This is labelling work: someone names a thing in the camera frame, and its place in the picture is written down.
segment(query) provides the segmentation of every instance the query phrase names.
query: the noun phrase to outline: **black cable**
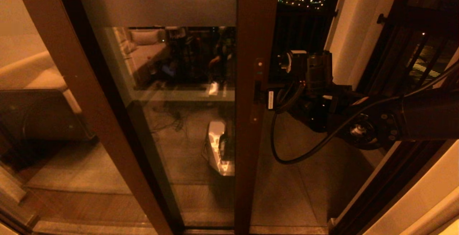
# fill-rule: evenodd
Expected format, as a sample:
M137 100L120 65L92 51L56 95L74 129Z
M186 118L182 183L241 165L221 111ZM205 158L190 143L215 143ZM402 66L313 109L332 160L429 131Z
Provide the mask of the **black cable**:
M282 104L281 106L279 106L277 109L276 109L276 113L277 114L281 114L285 111L288 111L290 109L290 107L292 107L293 104L295 104L295 102L298 100L298 98L300 98L300 96L303 94L303 90L305 89L305 85L303 83L300 84L300 86L298 87L298 89L295 91L295 93L293 94L292 97L290 97L286 103Z
M328 136L326 136L321 142L319 142L313 149L311 149L310 151L308 151L307 153L305 153L304 155L301 155L297 158L294 158L294 159L291 159L291 160L282 160L280 159L280 157L277 155L277 152L276 152L276 148L274 146L274 126L275 126L275 123L276 123L276 118L277 118L277 112L274 113L274 116L273 116L273 120L271 122L271 150L273 152L273 155L274 155L274 158L276 159L276 161L278 161L279 163L282 163L282 164L294 164L294 163L299 163L301 162L302 160L305 160L309 157L311 157L312 155L314 155L316 152L318 152L324 145L326 145L344 126L346 126L347 124L349 124L349 122L351 122L356 116L358 116L359 114L361 114L363 111L366 111L367 109L375 106L375 105L378 105L378 104L382 104L382 103L385 103L385 102L388 102L388 101L393 101L393 100L397 100L397 99L400 99L400 98L403 98L403 97L408 97L408 96L412 96L412 95L415 95L416 93L419 93L420 91L423 91L423 90L426 90L427 88L435 85L436 83L440 82L441 80L443 80L444 78L446 78L448 75L450 75L454 70L456 70L457 68L459 67L459 61L456 61L456 63L454 63L451 67L449 67L445 72L443 72L441 75L439 75L437 78L435 78L434 80L430 81L429 83L426 83L425 85L421 86L419 89L411 92L411 93L407 93L406 95L403 95L403 96L393 96L393 97L389 97L389 98L386 98L386 99L382 99L382 100L379 100L379 101L375 101L374 103L370 103L369 105L363 107L362 109L360 109L359 111L357 111L356 113L354 113L351 117L349 117L348 119L346 119L346 121L344 121L338 128L336 128L333 132L331 132L330 134L328 134Z
M290 90L292 89L294 84L295 84L295 82L291 82L290 83L290 86L288 87L287 91L284 93L284 96L282 96L282 98L278 101L279 104L282 104L282 102L285 100L285 98L287 98L287 95L288 95L288 93L290 93Z

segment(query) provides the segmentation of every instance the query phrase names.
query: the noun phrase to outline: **door frame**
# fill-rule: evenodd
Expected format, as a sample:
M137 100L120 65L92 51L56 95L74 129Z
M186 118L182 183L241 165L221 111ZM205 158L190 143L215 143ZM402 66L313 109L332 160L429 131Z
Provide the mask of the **door frame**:
M154 228L159 234L183 232L177 209L167 204L170 195L160 189L165 173L158 175L147 160L81 1L23 1L87 121ZM249 234L264 112L264 104L254 100L259 92L255 80L266 88L276 6L277 0L237 0L236 173L241 174L235 178L234 229L242 235Z
M108 96L105 96L110 93L112 100L116 100L119 94L102 88L103 83L99 83L96 78L62 1L23 2L88 123L97 133L151 224L159 234L174 234L162 211L160 195L153 193L156 181L152 178L152 171L142 166L142 158L131 149L128 136L118 122L116 108L112 108Z

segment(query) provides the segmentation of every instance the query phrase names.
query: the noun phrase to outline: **floor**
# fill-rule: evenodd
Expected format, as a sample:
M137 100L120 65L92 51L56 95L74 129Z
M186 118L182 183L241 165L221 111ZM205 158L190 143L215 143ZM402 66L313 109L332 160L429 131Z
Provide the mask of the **floor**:
M269 144L271 119L271 112L266 112L251 224L267 231L276 226L325 227L351 201L373 168L357 149L340 139L331 140L301 163L277 163ZM289 114L278 116L275 144L282 159L298 157L324 136Z
M233 180L219 176L201 155L207 124L219 114L215 107L200 107L180 108L181 123L158 105L147 104L144 113L185 225L231 226ZM373 167L340 139L302 163L277 163L269 145L271 116L266 112L251 225L265 232L309 227L323 234L328 219L346 207ZM275 140L282 158L304 153L323 137L289 114L278 117Z
M180 117L157 105L148 105L144 112L185 224L232 226L234 178L220 176L202 157L207 125L219 118L218 108L212 104L185 107ZM373 168L357 149L340 139L301 163L277 163L269 145L271 116L265 113L251 229L260 234L327 234L328 219L340 214ZM289 114L278 117L275 132L277 150L284 159L304 153L324 136ZM37 172L29 168L23 176L30 179ZM79 225L75 229L88 224L151 228L132 195L29 188L21 206L34 209L48 228L63 222Z
M203 157L208 124L221 118L218 107L151 102L144 113L185 225L233 226L234 177L221 176Z
M152 234L152 225L121 176L113 173L118 170L99 142L61 146L59 151L53 147L51 154L16 175L27 191L18 207L37 217L30 224L34 231L102 234L101 230L118 227L125 234ZM91 185L91 181L108 186Z

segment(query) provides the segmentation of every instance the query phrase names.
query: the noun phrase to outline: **cushion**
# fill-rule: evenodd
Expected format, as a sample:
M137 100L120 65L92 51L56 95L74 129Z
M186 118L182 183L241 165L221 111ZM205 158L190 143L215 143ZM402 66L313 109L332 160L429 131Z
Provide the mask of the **cushion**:
M38 75L32 82L24 87L25 89L56 89L61 92L67 89L59 70L56 67L50 67Z
M143 86L151 78L149 66L158 60L169 57L170 49L165 43L155 45L138 46L126 59L129 72L134 77L137 86Z
M48 51L6 65L0 68L0 89L24 88L53 66L54 62Z
M153 45L156 43L164 42L165 40L165 31L162 29L156 30L133 30L131 31L131 36L133 42L137 45Z
M121 51L123 52L123 55L127 56L131 52L135 51L137 49L136 43L126 40L121 43Z

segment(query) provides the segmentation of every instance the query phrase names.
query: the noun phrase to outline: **wall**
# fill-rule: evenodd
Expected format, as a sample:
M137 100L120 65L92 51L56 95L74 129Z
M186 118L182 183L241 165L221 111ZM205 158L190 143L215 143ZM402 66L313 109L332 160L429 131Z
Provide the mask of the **wall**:
M22 0L0 0L0 68L46 50Z
M389 14L393 0L339 0L326 49L333 53L333 78L355 89L365 70L383 25L380 13Z
M459 141L365 235L429 234L459 214Z
M3 234L3 235L18 235L16 232L13 232L12 230L10 230L8 227L3 225L2 223L0 223L0 234Z

